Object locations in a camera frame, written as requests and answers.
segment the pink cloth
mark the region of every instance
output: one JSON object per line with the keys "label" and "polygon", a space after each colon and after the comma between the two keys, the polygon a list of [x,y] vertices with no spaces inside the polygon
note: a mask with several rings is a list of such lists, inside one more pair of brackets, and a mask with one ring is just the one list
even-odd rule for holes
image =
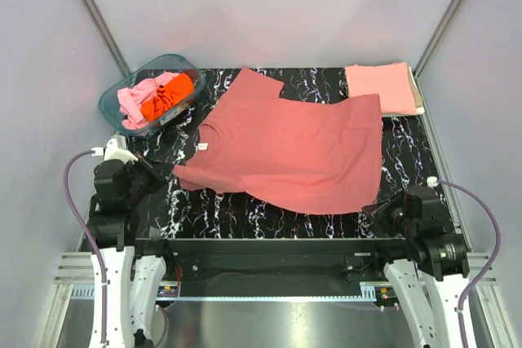
{"label": "pink cloth", "polygon": [[310,104],[280,99],[282,87],[241,70],[200,125],[199,151],[174,168],[181,186],[247,192],[305,214],[372,204],[381,179],[378,95]]}
{"label": "pink cloth", "polygon": [[126,115],[122,121],[128,130],[139,130],[149,123],[141,114],[141,104],[151,99],[159,86],[164,86],[178,73],[163,73],[159,77],[144,79],[136,86],[124,87],[117,91],[117,100],[120,103],[120,112]]}
{"label": "pink cloth", "polygon": [[348,95],[379,94],[383,113],[417,115],[407,63],[346,67]]}

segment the clear plastic container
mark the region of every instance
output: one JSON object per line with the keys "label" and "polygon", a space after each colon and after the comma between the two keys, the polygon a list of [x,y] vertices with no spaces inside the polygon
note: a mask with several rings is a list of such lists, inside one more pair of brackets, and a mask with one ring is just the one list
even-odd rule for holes
{"label": "clear plastic container", "polygon": [[[125,115],[120,112],[117,91],[124,87],[132,87],[148,77],[157,77],[165,71],[172,73],[186,73],[189,75],[194,82],[194,91],[179,104],[173,106],[168,112],[165,112],[147,126],[138,130],[128,130],[122,125]],[[146,137],[158,132],[170,120],[174,119],[188,108],[188,106],[190,106],[196,97],[203,91],[205,85],[205,74],[200,69],[190,64],[183,56],[163,55],[154,59],[150,63],[145,64],[142,68],[133,72],[131,75],[105,91],[98,102],[98,106],[100,107],[100,111],[104,115],[105,120],[107,120],[107,122],[114,127],[117,132],[127,136]]]}

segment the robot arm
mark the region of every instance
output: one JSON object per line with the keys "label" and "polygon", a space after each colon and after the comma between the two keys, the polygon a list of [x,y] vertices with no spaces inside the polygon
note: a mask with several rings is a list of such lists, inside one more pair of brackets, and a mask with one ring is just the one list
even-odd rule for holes
{"label": "robot arm", "polygon": [[[151,246],[147,253],[136,254],[135,233],[139,224],[136,207],[166,180],[153,171],[152,164],[143,156],[127,151],[124,142],[125,139],[112,138],[104,150],[104,162],[95,168],[96,194],[91,199],[88,227],[105,263],[107,293],[104,298],[100,264],[93,254],[95,310],[90,348],[153,348],[151,323],[157,290],[170,269],[167,262],[172,264],[161,242]],[[106,320],[102,317],[104,302]],[[104,322],[106,344],[100,342]]]}
{"label": "robot arm", "polygon": [[[435,191],[409,187],[365,211],[374,220],[377,236],[405,238],[400,244],[379,243],[372,263],[395,289],[415,347],[461,348],[457,303],[469,280],[467,247],[463,235],[441,217]],[[463,311],[468,345],[476,347],[468,300]]]}

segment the white wall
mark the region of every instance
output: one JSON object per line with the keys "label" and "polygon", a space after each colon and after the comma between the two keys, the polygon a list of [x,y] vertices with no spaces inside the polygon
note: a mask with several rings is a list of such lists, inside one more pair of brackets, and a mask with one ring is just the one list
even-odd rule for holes
{"label": "white wall", "polygon": [[450,0],[96,0],[132,68],[415,65]]}
{"label": "white wall", "polygon": [[[80,0],[0,0],[0,336],[30,347],[60,255],[80,231],[61,187],[77,152],[107,141],[100,93],[121,77]],[[86,211],[94,158],[72,172]]]}
{"label": "white wall", "polygon": [[[522,165],[522,2],[466,0],[421,76],[421,87],[454,182],[497,215],[502,249],[493,268],[522,342],[520,209]],[[460,197],[473,245],[493,248],[481,208]]]}

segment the table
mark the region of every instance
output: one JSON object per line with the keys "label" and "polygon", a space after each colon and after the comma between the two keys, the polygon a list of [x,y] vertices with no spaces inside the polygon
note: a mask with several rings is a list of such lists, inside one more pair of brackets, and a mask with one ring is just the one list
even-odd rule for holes
{"label": "table", "polygon": [[[283,99],[334,104],[347,97],[344,68],[256,68],[259,73],[283,81]],[[184,114],[162,131],[148,137],[129,138],[129,149],[153,161],[184,164],[195,153],[197,127],[215,107],[239,73],[239,68],[206,69],[204,94]],[[136,83],[152,77],[138,74]],[[383,165],[378,200],[398,190],[423,185],[437,175],[427,136],[419,117],[383,119]],[[439,190],[440,201],[445,197]],[[363,213],[342,215],[297,214],[258,200],[245,193],[216,194],[210,189],[187,192],[170,176],[167,186],[148,196],[139,206],[139,238],[148,238],[151,228],[162,238],[279,239],[279,238],[368,238],[371,222]]]}

